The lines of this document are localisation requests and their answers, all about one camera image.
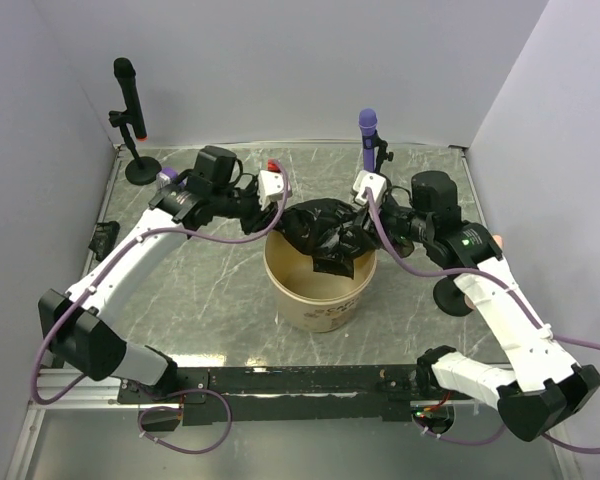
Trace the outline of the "black trash bag roll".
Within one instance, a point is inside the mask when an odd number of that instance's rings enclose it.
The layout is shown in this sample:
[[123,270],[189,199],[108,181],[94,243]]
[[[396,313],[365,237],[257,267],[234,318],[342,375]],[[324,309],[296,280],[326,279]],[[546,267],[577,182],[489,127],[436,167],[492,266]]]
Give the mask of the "black trash bag roll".
[[366,208],[334,198],[287,207],[274,230],[312,259],[313,271],[354,278],[354,261],[379,248]]

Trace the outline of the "beige paper trash bin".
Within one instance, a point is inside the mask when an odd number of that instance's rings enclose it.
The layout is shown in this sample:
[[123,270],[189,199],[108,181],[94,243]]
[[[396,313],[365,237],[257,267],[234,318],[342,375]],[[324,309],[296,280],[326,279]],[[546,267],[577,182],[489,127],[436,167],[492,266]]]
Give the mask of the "beige paper trash bin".
[[353,266],[351,278],[315,272],[312,258],[294,249],[282,234],[272,232],[266,238],[264,267],[278,316],[304,331],[326,333],[349,321],[375,274],[376,253],[355,259]]

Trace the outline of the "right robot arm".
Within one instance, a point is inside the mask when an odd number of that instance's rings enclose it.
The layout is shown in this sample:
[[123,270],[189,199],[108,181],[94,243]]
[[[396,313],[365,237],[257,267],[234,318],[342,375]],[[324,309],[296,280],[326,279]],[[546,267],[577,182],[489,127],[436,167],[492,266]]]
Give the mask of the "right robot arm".
[[581,365],[542,322],[513,278],[493,235],[462,217],[455,182],[442,171],[411,179],[410,203],[392,197],[389,181],[362,170],[352,188],[354,201],[368,209],[385,250],[402,259],[397,246],[421,244],[437,265],[436,305],[452,316],[477,311],[509,361],[503,370],[480,363],[449,346],[428,350],[417,360],[421,394],[438,398],[457,392],[495,409],[507,429],[532,441],[571,417],[600,387],[600,374]]

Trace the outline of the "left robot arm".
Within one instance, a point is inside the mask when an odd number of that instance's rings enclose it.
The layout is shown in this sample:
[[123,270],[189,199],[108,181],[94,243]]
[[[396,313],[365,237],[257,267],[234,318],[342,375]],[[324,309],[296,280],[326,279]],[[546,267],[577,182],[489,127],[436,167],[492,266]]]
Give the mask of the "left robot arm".
[[164,402],[178,388],[177,364],[147,345],[123,339],[113,324],[141,283],[174,250],[214,218],[237,219],[249,243],[266,236],[280,220],[291,184],[276,160],[239,187],[242,161],[216,146],[201,149],[192,168],[159,170],[158,189],[136,225],[99,265],[65,292],[48,290],[38,309],[43,342],[36,357],[50,352],[100,381],[133,381],[152,400]]

